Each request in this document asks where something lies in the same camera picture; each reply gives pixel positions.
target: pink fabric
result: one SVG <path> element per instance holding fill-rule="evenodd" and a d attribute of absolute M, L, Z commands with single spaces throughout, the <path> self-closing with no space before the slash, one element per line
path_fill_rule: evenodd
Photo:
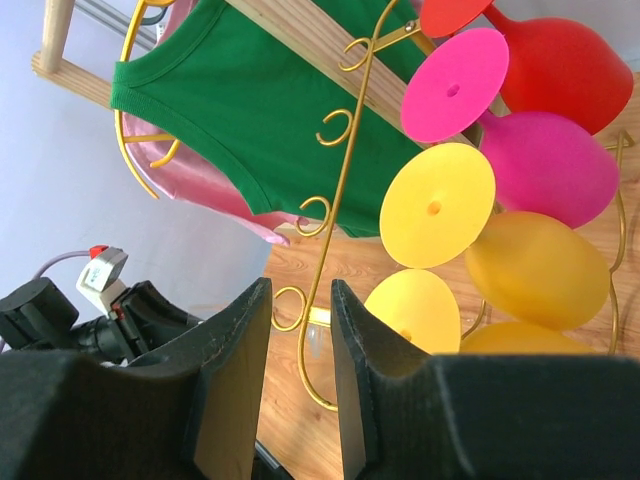
<path fill-rule="evenodd" d="M 197 0 L 177 0 L 171 9 L 167 28 L 159 43 L 166 40 L 178 28 Z M 164 133 L 154 125 L 128 113 L 123 113 L 123 130 L 126 136 Z M 186 200 L 211 208 L 245 226 L 269 243 L 289 245 L 289 240 L 273 230 L 283 223 L 306 219 L 283 212 L 253 215 L 247 202 L 231 181 L 202 156 L 186 145 L 180 145 L 173 160 L 160 168 L 150 163 L 164 157 L 171 142 L 129 143 L 127 150 L 132 161 L 145 176 L 170 198 Z"/>

